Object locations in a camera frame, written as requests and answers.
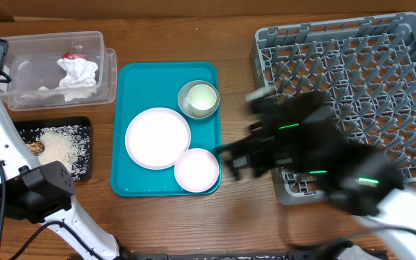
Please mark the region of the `small white plate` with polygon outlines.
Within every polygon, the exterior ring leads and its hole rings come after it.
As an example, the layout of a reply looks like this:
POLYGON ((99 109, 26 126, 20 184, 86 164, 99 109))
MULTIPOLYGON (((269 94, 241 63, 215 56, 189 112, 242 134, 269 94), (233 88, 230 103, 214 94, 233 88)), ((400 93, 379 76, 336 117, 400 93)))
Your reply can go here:
POLYGON ((174 165, 174 176, 183 190, 201 193, 215 185, 220 177, 220 167, 211 152, 193 148, 185 151, 178 158, 174 165))

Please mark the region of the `large white plate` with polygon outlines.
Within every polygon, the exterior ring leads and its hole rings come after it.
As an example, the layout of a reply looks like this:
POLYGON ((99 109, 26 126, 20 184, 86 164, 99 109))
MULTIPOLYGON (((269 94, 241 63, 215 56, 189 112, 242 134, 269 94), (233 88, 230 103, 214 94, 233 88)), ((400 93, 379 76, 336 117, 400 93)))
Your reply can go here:
POLYGON ((163 170, 173 166, 189 149, 191 130, 180 113, 169 108, 150 108, 131 120, 124 143, 137 165, 163 170))

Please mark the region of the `white napkin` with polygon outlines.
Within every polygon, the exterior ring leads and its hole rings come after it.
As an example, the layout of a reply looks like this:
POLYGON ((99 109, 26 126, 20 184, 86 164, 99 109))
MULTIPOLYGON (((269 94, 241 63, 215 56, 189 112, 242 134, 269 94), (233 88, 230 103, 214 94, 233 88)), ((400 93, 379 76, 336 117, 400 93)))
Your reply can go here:
POLYGON ((20 65, 16 90, 23 99, 62 96, 65 102, 89 98, 97 92, 99 66, 85 58, 59 58, 20 65))

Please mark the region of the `rice leftovers pile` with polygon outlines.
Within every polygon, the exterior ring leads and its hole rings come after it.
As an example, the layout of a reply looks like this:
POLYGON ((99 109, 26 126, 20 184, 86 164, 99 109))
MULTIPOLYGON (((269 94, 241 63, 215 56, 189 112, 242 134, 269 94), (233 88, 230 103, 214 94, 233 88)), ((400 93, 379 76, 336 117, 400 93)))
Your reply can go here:
POLYGON ((41 141, 45 151, 36 156, 42 165, 61 162, 75 181, 90 177, 91 128, 74 124, 44 128, 19 129, 19 135, 27 143, 41 141))

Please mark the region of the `red snack wrapper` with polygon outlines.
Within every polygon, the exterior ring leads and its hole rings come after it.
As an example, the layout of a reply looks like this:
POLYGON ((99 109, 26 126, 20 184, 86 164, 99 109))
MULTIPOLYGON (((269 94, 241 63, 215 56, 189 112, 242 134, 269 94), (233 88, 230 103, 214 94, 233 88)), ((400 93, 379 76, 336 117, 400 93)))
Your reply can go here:
POLYGON ((80 54, 80 53, 71 53, 71 52, 66 52, 63 56, 62 56, 62 58, 63 59, 70 59, 70 60, 73 60, 73 59, 83 59, 85 57, 85 55, 84 54, 80 54))

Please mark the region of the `brown food scrap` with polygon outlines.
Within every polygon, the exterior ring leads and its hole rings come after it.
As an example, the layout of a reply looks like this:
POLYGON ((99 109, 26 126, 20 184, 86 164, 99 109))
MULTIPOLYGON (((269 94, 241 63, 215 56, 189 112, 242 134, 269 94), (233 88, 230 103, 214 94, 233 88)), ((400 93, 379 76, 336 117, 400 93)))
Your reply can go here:
POLYGON ((45 151, 45 146, 41 141, 27 143, 26 146, 35 156, 38 156, 45 151))

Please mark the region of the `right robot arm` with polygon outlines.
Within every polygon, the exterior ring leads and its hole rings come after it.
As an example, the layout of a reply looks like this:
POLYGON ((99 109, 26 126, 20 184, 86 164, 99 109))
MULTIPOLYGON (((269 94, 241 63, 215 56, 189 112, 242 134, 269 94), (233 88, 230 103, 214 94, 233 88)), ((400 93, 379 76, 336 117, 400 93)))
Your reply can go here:
POLYGON ((416 188, 378 148, 346 139, 320 92, 278 101, 257 90, 247 137, 217 148, 234 176, 281 168, 312 176, 325 200, 354 217, 400 259, 416 259, 416 188))

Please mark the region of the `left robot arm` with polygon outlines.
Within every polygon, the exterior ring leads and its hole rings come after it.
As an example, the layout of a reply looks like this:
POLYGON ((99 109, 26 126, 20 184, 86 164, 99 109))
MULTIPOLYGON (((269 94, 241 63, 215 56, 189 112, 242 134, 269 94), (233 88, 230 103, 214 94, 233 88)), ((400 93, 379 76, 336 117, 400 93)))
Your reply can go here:
MULTIPOLYGON (((9 44, 0 39, 0 82, 9 44)), ((59 161, 41 164, 22 141, 0 99, 0 257, 5 219, 29 220, 52 230, 83 259, 127 259, 118 240, 81 207, 75 185, 59 161)))

